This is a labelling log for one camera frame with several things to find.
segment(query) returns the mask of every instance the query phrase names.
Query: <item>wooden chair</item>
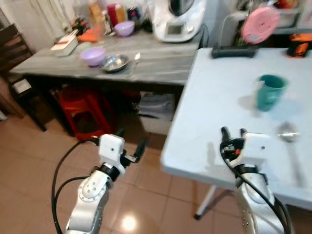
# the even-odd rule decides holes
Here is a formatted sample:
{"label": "wooden chair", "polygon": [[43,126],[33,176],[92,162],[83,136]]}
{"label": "wooden chair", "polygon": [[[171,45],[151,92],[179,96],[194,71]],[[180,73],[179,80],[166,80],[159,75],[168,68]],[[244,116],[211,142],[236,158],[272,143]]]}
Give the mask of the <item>wooden chair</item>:
{"label": "wooden chair", "polygon": [[46,131],[36,115],[36,110],[29,104],[29,100],[37,94],[26,79],[9,73],[12,68],[32,55],[33,52],[14,24],[0,30],[0,76],[8,83],[9,92],[18,105],[42,131]]}

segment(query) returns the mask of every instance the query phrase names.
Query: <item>tile floor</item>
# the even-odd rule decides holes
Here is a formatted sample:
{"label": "tile floor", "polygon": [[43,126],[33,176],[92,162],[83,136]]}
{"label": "tile floor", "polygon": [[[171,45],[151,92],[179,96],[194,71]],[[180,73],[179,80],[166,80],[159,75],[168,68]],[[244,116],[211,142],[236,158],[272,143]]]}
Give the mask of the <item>tile floor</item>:
{"label": "tile floor", "polygon": [[[126,128],[126,149],[133,153],[139,136]],[[51,183],[59,159],[75,143],[53,120],[43,133],[29,118],[0,122],[0,230],[5,234],[56,233],[51,208]],[[148,135],[150,145],[138,165],[127,169],[111,191],[104,210],[101,234],[242,234],[240,213],[230,191],[219,189],[222,199],[203,217],[193,219],[209,185],[160,171],[165,136]],[[64,162],[58,183],[88,175],[98,165],[97,148],[83,145]],[[62,191],[58,217],[66,226],[76,202],[79,181]],[[297,234],[312,230],[311,213],[296,214]]]}

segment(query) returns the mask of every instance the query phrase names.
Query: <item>red stool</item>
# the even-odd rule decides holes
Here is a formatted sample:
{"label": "red stool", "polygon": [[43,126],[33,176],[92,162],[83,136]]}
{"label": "red stool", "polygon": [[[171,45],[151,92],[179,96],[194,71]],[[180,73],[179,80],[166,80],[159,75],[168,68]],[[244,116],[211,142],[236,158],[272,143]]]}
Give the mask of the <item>red stool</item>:
{"label": "red stool", "polygon": [[115,113],[103,95],[88,88],[64,88],[60,104],[78,140],[111,134]]}

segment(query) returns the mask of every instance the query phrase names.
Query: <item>pink disc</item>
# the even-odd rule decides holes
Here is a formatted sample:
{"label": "pink disc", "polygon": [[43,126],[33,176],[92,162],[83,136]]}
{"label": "pink disc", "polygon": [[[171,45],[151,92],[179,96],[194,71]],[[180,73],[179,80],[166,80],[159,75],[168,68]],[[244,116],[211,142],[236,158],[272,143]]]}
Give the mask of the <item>pink disc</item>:
{"label": "pink disc", "polygon": [[277,28],[280,13],[273,6],[259,7],[246,19],[241,30],[242,38],[251,44],[266,40]]}

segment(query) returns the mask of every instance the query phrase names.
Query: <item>white table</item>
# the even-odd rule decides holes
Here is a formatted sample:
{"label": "white table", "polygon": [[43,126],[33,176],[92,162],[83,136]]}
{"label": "white table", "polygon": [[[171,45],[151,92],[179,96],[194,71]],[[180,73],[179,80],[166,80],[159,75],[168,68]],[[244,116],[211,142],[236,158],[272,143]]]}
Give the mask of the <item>white table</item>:
{"label": "white table", "polygon": [[[212,59],[210,53],[211,49],[197,53],[162,152],[162,169],[234,189],[234,175],[219,153],[221,127],[227,126],[232,137],[239,137],[240,128],[264,133],[272,137],[274,145],[267,158],[269,187],[283,202],[312,210],[311,54],[298,59],[286,57],[285,49],[260,49],[253,59]],[[264,74],[289,81],[281,101],[269,112],[254,106],[256,81]],[[295,156],[276,135],[285,121],[293,123],[300,133],[293,145]],[[297,160],[307,188],[296,186],[291,158]]]}

